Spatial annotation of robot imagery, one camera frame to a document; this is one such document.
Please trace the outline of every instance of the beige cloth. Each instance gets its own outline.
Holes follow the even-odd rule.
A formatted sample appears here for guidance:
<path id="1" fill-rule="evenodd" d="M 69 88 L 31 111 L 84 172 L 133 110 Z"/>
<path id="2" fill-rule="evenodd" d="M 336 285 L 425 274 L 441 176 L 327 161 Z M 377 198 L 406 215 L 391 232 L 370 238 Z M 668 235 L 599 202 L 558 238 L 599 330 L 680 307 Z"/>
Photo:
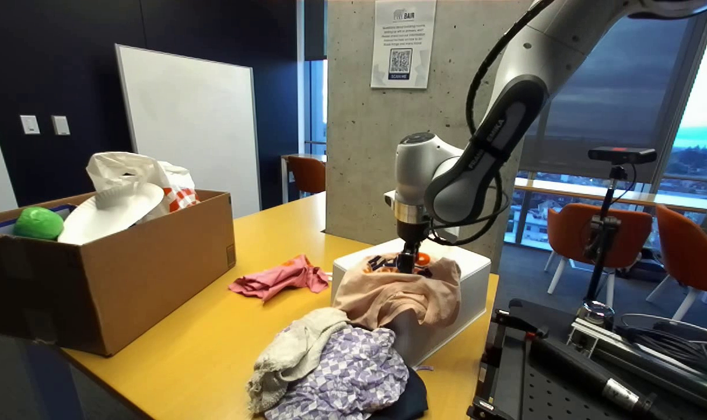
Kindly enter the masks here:
<path id="1" fill-rule="evenodd" d="M 291 383 L 306 377 L 319 363 L 328 336 L 346 326 L 346 319 L 347 315 L 337 307 L 314 307 L 266 345 L 250 377 L 251 414 L 273 407 Z"/>
<path id="2" fill-rule="evenodd" d="M 462 271 L 449 259 L 430 264 L 431 278 L 417 272 L 367 272 L 347 271 L 336 292 L 333 306 L 347 312 L 350 323 L 377 328 L 397 315 L 412 310 L 420 323 L 448 326 L 459 312 Z"/>

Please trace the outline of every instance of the green ball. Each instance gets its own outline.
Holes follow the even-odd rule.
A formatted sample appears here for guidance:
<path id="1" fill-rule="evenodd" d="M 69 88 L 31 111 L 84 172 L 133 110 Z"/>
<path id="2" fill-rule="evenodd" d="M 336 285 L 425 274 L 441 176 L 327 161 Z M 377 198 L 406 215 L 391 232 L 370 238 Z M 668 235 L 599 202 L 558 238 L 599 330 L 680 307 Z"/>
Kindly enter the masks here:
<path id="1" fill-rule="evenodd" d="M 35 239 L 56 239 L 62 232 L 66 219 L 49 207 L 27 205 L 15 219 L 14 232 Z"/>

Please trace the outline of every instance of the orange chair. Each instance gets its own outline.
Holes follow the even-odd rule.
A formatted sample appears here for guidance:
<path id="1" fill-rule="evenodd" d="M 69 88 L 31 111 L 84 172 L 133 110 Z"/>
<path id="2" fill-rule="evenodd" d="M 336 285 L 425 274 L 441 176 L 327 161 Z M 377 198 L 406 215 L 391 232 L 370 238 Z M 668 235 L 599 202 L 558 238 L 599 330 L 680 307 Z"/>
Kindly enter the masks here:
<path id="1" fill-rule="evenodd" d="M 584 260 L 594 264 L 585 254 L 585 246 L 591 243 L 591 222 L 599 215 L 602 207 L 585 205 L 585 202 L 571 202 L 561 209 L 549 209 L 549 245 L 552 246 L 552 254 L 560 257 L 560 264 L 556 267 L 556 274 L 546 288 L 546 293 L 552 293 L 561 271 L 567 267 L 567 260 Z M 607 306 L 613 306 L 613 271 L 627 267 L 638 259 L 642 245 L 647 243 L 650 232 L 652 216 L 647 212 L 627 212 L 627 209 L 608 209 L 607 216 L 613 216 L 620 222 L 613 243 L 607 251 L 603 267 L 607 267 Z"/>
<path id="2" fill-rule="evenodd" d="M 327 161 L 318 156 L 284 156 L 287 186 L 300 193 L 327 191 Z"/>
<path id="3" fill-rule="evenodd" d="M 669 280 L 684 285 L 687 292 L 669 319 L 672 323 L 678 323 L 696 299 L 707 292 L 707 232 L 696 222 L 664 205 L 655 207 L 655 219 L 668 278 L 661 280 L 647 299 L 655 299 L 661 287 Z"/>

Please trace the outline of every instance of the white container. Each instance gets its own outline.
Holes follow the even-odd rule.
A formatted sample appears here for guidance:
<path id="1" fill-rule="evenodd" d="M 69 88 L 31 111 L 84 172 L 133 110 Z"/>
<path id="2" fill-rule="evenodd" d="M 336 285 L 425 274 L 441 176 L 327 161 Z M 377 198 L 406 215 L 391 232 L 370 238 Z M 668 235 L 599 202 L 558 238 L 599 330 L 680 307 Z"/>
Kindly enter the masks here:
<path id="1" fill-rule="evenodd" d="M 381 243 L 355 254 L 346 254 L 333 260 L 332 272 L 332 303 L 336 299 L 337 285 L 347 271 L 356 267 L 367 259 L 376 254 L 391 254 L 402 251 L 403 239 Z M 420 251 L 430 254 L 430 259 L 449 259 L 459 265 L 459 315 L 449 326 L 421 326 L 417 323 L 414 315 L 409 310 L 398 315 L 390 328 L 397 330 L 397 349 L 409 363 L 420 363 L 438 348 L 442 348 L 449 337 L 455 337 L 462 328 L 466 328 L 473 319 L 477 319 L 486 310 L 486 292 L 487 292 L 487 274 L 489 274 L 489 259 L 465 246 L 446 246 L 431 239 L 420 245 Z"/>

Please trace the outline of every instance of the open cardboard box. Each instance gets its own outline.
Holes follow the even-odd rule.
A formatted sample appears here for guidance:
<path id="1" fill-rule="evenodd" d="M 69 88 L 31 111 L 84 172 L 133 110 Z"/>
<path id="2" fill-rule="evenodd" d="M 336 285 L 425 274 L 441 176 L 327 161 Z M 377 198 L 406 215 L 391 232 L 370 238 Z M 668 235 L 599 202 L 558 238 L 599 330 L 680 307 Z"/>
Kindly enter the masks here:
<path id="1" fill-rule="evenodd" d="M 0 235 L 0 333 L 118 352 L 235 264 L 231 195 L 199 200 L 85 245 Z M 0 212 L 0 224 L 19 212 Z"/>

